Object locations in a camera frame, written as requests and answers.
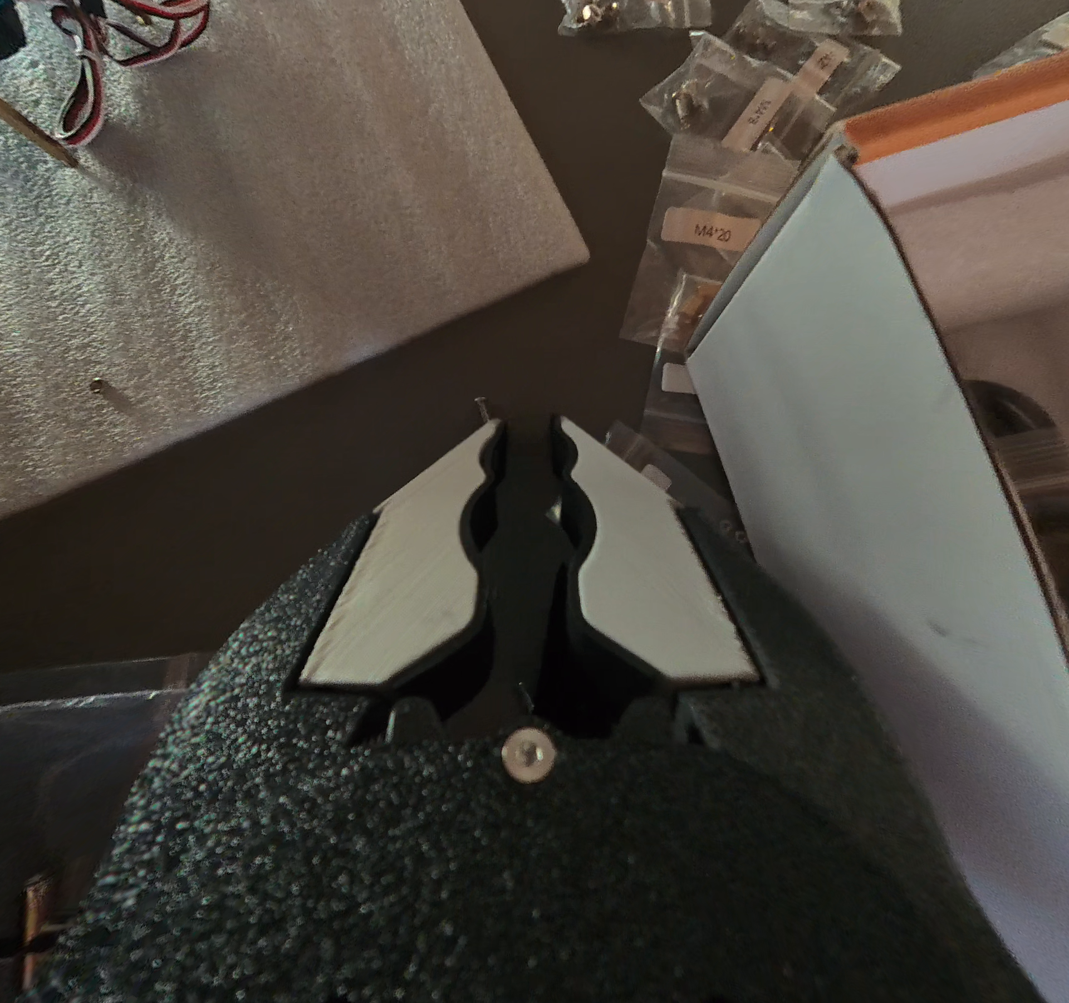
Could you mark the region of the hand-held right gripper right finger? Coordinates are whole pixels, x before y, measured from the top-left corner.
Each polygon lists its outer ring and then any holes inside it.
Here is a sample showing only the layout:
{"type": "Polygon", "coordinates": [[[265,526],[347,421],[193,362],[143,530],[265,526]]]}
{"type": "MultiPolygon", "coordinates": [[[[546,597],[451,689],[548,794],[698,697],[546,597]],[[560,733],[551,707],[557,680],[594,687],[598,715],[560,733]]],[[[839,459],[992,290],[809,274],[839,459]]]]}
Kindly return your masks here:
{"type": "Polygon", "coordinates": [[[563,416],[551,423],[560,523],[572,545],[568,634],[625,682],[756,684],[761,674],[678,505],[563,416]]]}

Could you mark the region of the pale grey foam sheet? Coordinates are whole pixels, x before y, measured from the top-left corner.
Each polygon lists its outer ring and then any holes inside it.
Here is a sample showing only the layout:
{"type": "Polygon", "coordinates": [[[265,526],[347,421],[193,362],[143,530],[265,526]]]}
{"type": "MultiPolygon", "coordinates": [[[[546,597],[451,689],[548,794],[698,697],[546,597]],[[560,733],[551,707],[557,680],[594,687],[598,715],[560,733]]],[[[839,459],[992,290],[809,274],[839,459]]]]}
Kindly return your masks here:
{"type": "Polygon", "coordinates": [[[461,0],[213,0],[78,160],[2,127],[4,516],[590,258],[461,0]]]}

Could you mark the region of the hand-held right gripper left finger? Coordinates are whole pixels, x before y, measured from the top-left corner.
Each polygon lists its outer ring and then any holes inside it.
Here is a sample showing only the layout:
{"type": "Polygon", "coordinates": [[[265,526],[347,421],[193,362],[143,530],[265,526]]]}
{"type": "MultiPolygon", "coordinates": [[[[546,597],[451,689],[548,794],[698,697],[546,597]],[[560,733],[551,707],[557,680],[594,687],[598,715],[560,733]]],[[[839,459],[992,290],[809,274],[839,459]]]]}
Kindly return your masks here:
{"type": "Polygon", "coordinates": [[[472,639],[506,434],[490,419],[379,504],[298,686],[399,689],[472,639]]]}

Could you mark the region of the orange white kit box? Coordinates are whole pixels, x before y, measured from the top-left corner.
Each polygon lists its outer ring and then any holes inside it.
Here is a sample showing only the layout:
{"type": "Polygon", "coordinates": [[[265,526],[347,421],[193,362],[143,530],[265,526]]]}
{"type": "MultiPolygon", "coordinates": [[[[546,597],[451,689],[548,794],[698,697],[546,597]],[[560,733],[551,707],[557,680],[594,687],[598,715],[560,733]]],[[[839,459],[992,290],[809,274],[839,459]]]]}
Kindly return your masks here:
{"type": "Polygon", "coordinates": [[[758,560],[1067,1001],[1067,52],[828,133],[690,342],[758,560]]]}

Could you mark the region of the group of clear screw bags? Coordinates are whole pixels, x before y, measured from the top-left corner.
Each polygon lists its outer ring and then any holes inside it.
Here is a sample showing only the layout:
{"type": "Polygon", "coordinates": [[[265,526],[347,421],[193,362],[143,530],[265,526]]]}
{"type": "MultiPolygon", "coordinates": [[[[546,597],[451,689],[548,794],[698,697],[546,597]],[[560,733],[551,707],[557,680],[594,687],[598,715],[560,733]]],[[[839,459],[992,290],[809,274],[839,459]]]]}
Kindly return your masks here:
{"type": "MultiPolygon", "coordinates": [[[[561,34],[622,33],[660,28],[681,29],[711,21],[710,0],[561,0],[566,19],[561,34]]],[[[678,401],[690,408],[659,408],[654,386],[644,416],[644,449],[706,453],[711,431],[698,423],[696,394],[683,394],[667,381],[686,372],[685,348],[708,313],[723,283],[768,223],[805,160],[817,152],[843,115],[863,111],[890,83],[900,65],[862,38],[899,35],[900,0],[749,0],[723,37],[692,29],[692,51],[675,73],[641,98],[642,108],[670,136],[670,146],[648,229],[647,243],[628,303],[621,338],[659,348],[659,369],[665,405],[678,401]]],[[[1064,82],[1067,66],[1042,79],[1039,63],[1067,57],[1067,13],[1045,24],[1011,49],[983,64],[965,84],[969,101],[925,120],[928,126],[969,128],[1005,126],[1010,115],[1026,111],[1010,107],[1010,97],[1050,96],[1038,82],[1064,82]]],[[[936,109],[921,101],[920,111],[936,109]]],[[[1038,107],[1028,108],[1029,113],[1038,107]]],[[[952,331],[969,336],[976,328],[1004,327],[1018,317],[1039,322],[1040,312],[1067,315],[1067,215],[1055,219],[1054,260],[1039,263],[1038,246],[1025,259],[1035,272],[1024,272],[1012,286],[982,286],[980,245],[958,251],[969,286],[929,273],[952,289],[940,308],[952,331]]],[[[969,373],[969,397],[994,439],[1029,515],[1040,525],[1053,522],[1059,503],[1067,502],[1067,380],[1058,390],[1057,408],[1033,392],[1038,379],[1007,381],[969,373]]]]}

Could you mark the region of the dark grey desk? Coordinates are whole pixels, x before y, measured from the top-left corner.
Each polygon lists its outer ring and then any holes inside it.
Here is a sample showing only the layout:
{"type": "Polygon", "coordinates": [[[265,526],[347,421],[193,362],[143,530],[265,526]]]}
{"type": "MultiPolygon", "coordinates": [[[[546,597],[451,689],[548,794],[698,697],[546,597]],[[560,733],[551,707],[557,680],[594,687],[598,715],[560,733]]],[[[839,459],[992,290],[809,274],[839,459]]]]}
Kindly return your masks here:
{"type": "Polygon", "coordinates": [[[587,265],[2,521],[2,673],[217,650],[319,547],[478,422],[641,416],[620,340],[667,139],[639,95],[686,38],[556,34],[559,0],[462,0],[587,265]]]}

